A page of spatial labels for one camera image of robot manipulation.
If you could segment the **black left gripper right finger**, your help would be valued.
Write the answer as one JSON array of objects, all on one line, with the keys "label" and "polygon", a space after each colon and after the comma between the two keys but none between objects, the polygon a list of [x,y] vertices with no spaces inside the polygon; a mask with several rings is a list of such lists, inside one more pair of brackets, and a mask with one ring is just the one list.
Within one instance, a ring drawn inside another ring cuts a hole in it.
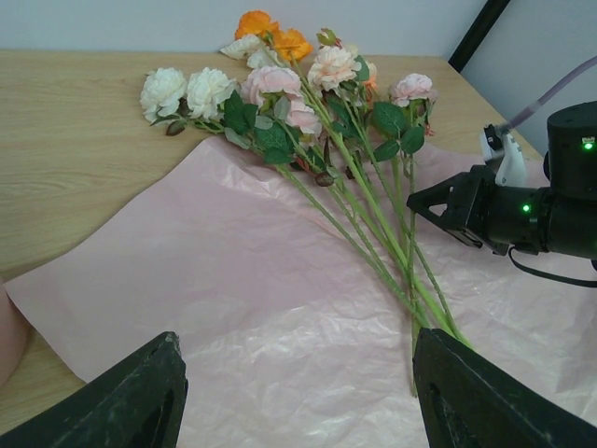
[{"label": "black left gripper right finger", "polygon": [[413,373],[428,444],[576,448],[596,427],[536,394],[441,329],[421,329]]}]

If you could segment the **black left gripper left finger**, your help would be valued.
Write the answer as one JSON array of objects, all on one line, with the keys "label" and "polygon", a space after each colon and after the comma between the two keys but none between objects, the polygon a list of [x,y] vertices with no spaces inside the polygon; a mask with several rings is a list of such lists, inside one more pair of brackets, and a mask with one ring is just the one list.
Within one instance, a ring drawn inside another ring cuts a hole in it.
[{"label": "black left gripper left finger", "polygon": [[1,436],[3,447],[175,447],[188,391],[165,331],[76,393]]}]

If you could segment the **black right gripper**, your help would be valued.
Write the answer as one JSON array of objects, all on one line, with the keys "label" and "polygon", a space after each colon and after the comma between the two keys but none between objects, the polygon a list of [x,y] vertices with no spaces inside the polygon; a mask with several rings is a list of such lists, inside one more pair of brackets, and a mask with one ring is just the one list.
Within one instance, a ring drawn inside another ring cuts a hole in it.
[{"label": "black right gripper", "polygon": [[549,187],[499,186],[486,166],[475,165],[435,186],[411,193],[407,207],[445,232],[463,234],[476,246],[504,256],[548,253],[558,196]]}]

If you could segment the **artificial flower bunch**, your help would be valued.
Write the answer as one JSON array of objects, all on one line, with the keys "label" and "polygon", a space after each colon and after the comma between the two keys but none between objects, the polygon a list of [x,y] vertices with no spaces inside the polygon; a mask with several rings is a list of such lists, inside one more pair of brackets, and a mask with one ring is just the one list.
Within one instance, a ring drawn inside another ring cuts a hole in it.
[{"label": "artificial flower bunch", "polygon": [[239,19],[224,56],[248,68],[244,80],[205,67],[145,74],[140,107],[169,136],[218,134],[291,183],[364,259],[405,307],[411,333],[439,328],[462,338],[416,239],[406,200],[415,154],[432,134],[437,92],[412,73],[381,91],[378,70],[353,45],[322,29],[315,42],[271,15]]}]

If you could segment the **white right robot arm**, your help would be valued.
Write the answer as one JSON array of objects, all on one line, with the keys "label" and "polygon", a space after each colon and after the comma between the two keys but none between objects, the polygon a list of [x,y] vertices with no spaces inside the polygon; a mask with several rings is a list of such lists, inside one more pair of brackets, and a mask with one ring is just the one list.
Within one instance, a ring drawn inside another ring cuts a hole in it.
[{"label": "white right robot arm", "polygon": [[558,253],[596,260],[596,104],[548,117],[542,170],[548,185],[531,188],[524,165],[504,159],[466,176],[470,211],[459,232],[499,255]]}]

